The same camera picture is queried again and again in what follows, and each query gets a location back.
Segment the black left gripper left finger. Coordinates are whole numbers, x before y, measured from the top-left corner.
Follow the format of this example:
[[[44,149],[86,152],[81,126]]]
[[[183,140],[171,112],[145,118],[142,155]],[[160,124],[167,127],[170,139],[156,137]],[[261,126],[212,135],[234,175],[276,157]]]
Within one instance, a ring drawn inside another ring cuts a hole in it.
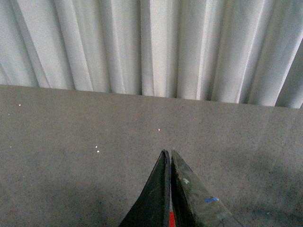
[[[170,180],[169,152],[162,150],[140,196],[119,225],[121,227],[168,227]]]

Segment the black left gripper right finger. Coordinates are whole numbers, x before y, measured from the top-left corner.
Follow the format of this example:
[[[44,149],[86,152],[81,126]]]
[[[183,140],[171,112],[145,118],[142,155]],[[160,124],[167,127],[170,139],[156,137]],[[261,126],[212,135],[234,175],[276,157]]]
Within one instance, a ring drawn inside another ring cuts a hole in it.
[[[175,150],[171,157],[171,199],[177,227],[243,226]]]

